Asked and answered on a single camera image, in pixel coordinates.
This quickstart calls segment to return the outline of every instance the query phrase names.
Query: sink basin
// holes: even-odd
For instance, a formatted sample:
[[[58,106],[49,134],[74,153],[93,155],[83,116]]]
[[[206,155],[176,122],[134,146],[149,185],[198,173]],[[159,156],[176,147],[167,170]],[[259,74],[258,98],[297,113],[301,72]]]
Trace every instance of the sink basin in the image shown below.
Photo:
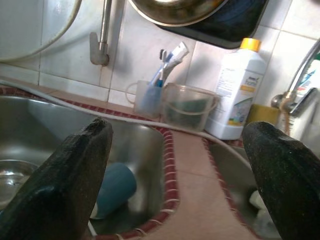
[[[0,160],[40,166],[68,135],[95,117],[20,96],[0,96]],[[114,131],[108,164],[133,172],[137,191],[104,220],[93,220],[99,235],[130,231],[160,212],[164,202],[164,136],[139,124],[109,120]]]
[[[241,147],[232,147],[246,160],[248,157]],[[211,152],[218,171],[226,183],[227,190],[237,213],[242,221],[254,231],[253,224],[258,210],[249,202],[251,194],[257,190],[257,184],[254,175],[238,157],[218,144],[209,144]],[[268,240],[279,240],[279,238],[264,238]]]

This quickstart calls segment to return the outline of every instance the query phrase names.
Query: kitchen counter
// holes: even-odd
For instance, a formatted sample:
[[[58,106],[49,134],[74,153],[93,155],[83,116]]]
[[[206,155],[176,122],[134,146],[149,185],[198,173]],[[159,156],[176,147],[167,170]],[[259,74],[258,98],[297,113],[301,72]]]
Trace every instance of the kitchen counter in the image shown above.
[[[23,84],[57,98],[133,114],[133,110],[128,107]],[[177,131],[172,131],[172,135],[179,206],[163,224],[154,221],[158,227],[148,233],[140,230],[139,236],[131,239],[141,237],[145,240],[258,239],[231,210],[203,139]]]

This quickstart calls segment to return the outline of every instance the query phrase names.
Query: kitchen sink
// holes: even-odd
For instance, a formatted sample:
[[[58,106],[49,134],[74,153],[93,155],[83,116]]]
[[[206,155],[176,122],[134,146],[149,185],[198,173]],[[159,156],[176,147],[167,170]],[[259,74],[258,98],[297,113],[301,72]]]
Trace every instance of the kitchen sink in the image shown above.
[[[241,147],[232,147],[245,160],[248,161],[246,152]],[[258,210],[249,202],[250,196],[257,190],[257,184],[252,170],[246,166],[237,156],[218,144],[210,144],[209,150],[215,164],[226,183],[227,190],[236,206],[244,223],[254,230],[254,221]]]
[[[0,160],[40,166],[70,134],[95,116],[20,96],[0,96]],[[122,233],[160,212],[164,199],[164,137],[153,128],[109,120],[114,131],[108,165],[123,163],[133,172],[136,193],[104,220],[92,220],[100,234]]]

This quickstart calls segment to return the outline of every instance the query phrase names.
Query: bottle label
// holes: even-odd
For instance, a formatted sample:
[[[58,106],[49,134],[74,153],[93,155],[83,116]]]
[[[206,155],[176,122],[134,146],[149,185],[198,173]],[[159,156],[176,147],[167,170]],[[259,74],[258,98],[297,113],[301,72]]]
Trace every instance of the bottle label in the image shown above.
[[[230,126],[243,126],[262,78],[251,71],[223,69],[216,88],[216,93],[223,97],[214,118]]]

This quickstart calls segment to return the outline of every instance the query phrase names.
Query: tiled countertop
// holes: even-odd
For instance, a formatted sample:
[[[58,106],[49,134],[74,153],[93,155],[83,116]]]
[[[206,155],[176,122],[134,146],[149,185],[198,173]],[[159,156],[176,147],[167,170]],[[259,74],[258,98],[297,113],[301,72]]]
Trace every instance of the tiled countertop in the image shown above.
[[[132,114],[128,107],[31,84],[28,87],[54,97]],[[141,237],[145,240],[256,240],[231,211],[202,138],[177,131],[172,134],[179,207],[163,225],[146,236],[142,232]]]

